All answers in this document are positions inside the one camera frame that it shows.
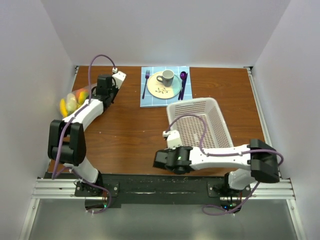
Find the white perforated plastic basket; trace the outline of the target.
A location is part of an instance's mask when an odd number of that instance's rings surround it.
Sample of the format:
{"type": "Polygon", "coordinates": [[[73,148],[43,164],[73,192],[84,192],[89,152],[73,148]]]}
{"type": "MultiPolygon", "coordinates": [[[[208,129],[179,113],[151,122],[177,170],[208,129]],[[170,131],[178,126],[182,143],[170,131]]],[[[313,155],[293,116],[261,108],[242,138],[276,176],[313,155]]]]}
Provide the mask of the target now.
{"type": "Polygon", "coordinates": [[[180,134],[184,146],[198,147],[205,133],[202,147],[230,148],[233,141],[218,102],[211,97],[200,97],[171,103],[166,107],[170,127],[180,134]]]}

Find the purple plastic spoon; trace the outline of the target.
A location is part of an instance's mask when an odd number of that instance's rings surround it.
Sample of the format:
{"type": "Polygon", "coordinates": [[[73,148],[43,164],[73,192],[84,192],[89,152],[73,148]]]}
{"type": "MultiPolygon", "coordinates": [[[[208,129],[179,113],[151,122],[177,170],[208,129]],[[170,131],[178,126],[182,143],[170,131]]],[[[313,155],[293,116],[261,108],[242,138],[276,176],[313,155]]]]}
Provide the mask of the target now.
{"type": "Polygon", "coordinates": [[[188,77],[188,73],[185,71],[182,71],[179,76],[182,81],[185,81],[188,77]]]}

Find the cream and teal plate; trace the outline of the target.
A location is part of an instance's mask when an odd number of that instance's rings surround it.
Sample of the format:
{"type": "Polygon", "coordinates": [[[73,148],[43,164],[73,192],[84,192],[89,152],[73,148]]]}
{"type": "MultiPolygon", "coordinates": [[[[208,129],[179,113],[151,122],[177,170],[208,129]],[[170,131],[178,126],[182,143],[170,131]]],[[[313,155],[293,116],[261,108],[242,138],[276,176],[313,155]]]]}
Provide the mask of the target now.
{"type": "Polygon", "coordinates": [[[147,81],[147,89],[149,93],[158,99],[171,99],[177,97],[182,89],[182,81],[175,75],[170,86],[165,86],[157,80],[158,76],[162,76],[163,71],[158,71],[151,75],[147,81]]]}

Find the aluminium frame rail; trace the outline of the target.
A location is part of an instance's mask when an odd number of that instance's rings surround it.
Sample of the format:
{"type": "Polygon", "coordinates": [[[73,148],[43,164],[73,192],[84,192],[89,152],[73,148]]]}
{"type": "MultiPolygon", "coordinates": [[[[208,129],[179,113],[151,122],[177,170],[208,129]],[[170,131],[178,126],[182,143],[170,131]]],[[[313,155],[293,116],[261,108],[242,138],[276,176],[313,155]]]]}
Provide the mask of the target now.
{"type": "MultiPolygon", "coordinates": [[[[76,186],[73,179],[38,179],[31,197],[33,199],[74,199],[76,186]]],[[[296,198],[290,180],[278,183],[261,183],[253,192],[255,200],[294,200],[296,198]]]]}

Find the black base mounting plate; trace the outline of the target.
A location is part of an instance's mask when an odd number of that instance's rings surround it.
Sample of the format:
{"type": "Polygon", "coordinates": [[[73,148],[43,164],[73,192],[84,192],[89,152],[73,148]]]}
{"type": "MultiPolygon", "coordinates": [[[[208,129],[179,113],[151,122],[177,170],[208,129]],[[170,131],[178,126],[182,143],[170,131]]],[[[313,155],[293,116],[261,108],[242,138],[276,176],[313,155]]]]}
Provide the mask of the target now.
{"type": "Polygon", "coordinates": [[[76,183],[75,196],[85,197],[85,207],[103,208],[109,191],[111,207],[125,204],[147,205],[220,205],[238,203],[250,193],[247,185],[242,191],[223,192],[223,177],[188,175],[100,174],[95,187],[76,183]]]}

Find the purple plastic knife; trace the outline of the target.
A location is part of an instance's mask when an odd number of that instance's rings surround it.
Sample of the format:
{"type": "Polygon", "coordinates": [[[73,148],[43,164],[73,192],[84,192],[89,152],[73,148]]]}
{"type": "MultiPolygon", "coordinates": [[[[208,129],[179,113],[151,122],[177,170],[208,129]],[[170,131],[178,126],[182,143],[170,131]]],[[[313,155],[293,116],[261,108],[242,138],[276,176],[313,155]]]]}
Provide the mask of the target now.
{"type": "Polygon", "coordinates": [[[183,91],[184,91],[184,88],[185,88],[185,85],[186,85],[186,80],[181,80],[181,90],[179,92],[179,96],[178,96],[178,100],[182,100],[182,95],[183,95],[183,91]]]}

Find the yellow felt fake food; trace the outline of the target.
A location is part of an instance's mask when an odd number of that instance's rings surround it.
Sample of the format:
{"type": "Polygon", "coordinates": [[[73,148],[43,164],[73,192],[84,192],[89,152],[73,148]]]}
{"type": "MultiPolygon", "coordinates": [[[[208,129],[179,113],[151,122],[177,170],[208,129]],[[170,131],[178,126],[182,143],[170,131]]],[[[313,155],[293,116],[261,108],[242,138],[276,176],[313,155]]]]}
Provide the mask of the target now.
{"type": "Polygon", "coordinates": [[[60,111],[60,113],[61,113],[63,118],[66,118],[68,116],[68,111],[67,111],[67,108],[66,108],[66,101],[65,101],[64,98],[62,98],[60,100],[59,111],[60,111]]]}

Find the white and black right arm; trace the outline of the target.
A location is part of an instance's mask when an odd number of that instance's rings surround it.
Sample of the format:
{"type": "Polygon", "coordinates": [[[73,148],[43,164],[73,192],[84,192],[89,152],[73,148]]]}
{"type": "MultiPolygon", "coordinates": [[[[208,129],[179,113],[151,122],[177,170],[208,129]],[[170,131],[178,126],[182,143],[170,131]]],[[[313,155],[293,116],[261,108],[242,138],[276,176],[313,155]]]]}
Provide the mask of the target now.
{"type": "Polygon", "coordinates": [[[158,150],[153,167],[177,175],[209,168],[236,168],[224,177],[223,192],[230,197],[254,183],[274,184],[280,181],[279,165],[284,157],[259,139],[228,148],[177,146],[158,150]]]}

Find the clear zip top bag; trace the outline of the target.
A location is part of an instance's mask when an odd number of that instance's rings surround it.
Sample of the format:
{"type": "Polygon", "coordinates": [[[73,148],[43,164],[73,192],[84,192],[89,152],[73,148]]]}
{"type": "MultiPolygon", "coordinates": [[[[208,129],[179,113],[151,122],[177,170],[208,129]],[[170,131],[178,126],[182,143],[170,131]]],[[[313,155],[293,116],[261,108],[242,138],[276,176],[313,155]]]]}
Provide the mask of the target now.
{"type": "Polygon", "coordinates": [[[89,86],[77,89],[68,93],[59,102],[59,111],[63,118],[66,118],[79,109],[89,97],[91,88],[89,86]]]}

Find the purple plastic fork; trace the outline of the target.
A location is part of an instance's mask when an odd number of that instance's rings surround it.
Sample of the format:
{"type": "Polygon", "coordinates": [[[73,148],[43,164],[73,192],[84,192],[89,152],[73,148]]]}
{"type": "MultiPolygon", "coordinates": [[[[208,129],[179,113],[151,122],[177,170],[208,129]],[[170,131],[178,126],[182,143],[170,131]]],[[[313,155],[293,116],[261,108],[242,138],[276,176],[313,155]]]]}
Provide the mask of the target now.
{"type": "Polygon", "coordinates": [[[145,93],[146,93],[146,88],[147,88],[147,83],[148,83],[148,79],[150,77],[150,70],[147,69],[145,72],[145,82],[144,82],[144,88],[143,88],[143,93],[142,93],[142,99],[145,98],[145,93]]]}

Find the grey ceramic mug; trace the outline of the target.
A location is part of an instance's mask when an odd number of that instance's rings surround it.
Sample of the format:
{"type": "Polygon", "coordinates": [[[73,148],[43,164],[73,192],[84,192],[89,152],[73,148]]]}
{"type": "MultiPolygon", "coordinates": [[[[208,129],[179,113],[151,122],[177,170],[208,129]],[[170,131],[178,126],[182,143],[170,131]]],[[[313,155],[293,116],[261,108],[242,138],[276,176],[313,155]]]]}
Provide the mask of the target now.
{"type": "Polygon", "coordinates": [[[168,88],[172,85],[174,76],[175,74],[172,70],[166,69],[162,72],[162,75],[156,77],[156,80],[168,88]]]}

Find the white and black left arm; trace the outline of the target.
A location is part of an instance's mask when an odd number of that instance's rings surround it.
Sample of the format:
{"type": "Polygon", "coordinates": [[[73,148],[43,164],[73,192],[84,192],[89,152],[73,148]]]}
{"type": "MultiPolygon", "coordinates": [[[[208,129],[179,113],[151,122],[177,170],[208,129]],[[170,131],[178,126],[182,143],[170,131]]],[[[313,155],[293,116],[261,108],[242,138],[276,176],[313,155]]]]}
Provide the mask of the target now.
{"type": "Polygon", "coordinates": [[[96,85],[71,92],[60,101],[62,120],[53,120],[49,126],[48,157],[55,161],[52,179],[60,172],[58,164],[76,175],[80,187],[92,196],[105,195],[102,174],[87,158],[85,130],[114,103],[126,74],[102,74],[96,85]]]}

